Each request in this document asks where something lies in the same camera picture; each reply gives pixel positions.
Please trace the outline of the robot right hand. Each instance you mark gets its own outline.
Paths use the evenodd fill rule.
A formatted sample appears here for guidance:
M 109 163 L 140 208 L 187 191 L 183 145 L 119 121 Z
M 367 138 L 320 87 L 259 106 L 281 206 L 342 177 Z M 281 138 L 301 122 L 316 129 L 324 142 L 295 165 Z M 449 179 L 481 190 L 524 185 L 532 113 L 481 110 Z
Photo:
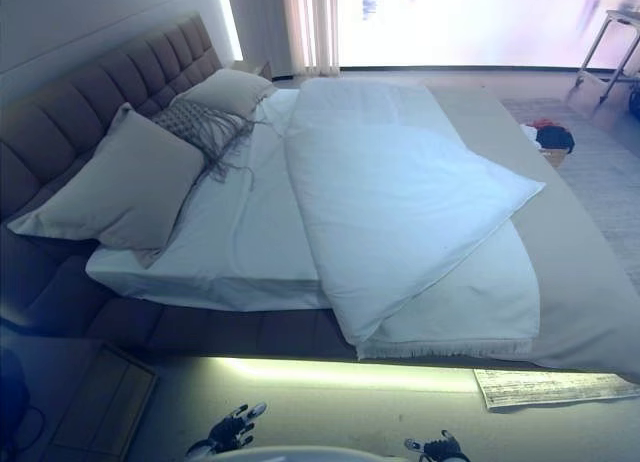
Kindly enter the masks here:
M 468 456 L 463 453 L 458 440 L 446 429 L 441 431 L 441 438 L 437 440 L 419 442 L 407 438 L 404 441 L 404 447 L 409 451 L 418 453 L 420 461 L 470 461 Z

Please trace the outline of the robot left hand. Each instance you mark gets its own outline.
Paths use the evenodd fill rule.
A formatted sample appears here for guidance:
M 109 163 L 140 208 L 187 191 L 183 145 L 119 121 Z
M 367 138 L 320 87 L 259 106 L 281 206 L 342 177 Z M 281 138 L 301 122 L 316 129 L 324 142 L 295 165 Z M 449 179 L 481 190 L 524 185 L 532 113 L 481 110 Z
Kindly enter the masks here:
M 255 420 L 261 416 L 267 404 L 261 402 L 252 408 L 241 405 L 212 427 L 208 435 L 211 450 L 215 453 L 238 450 L 248 445 L 253 436 L 249 435 L 255 427 Z

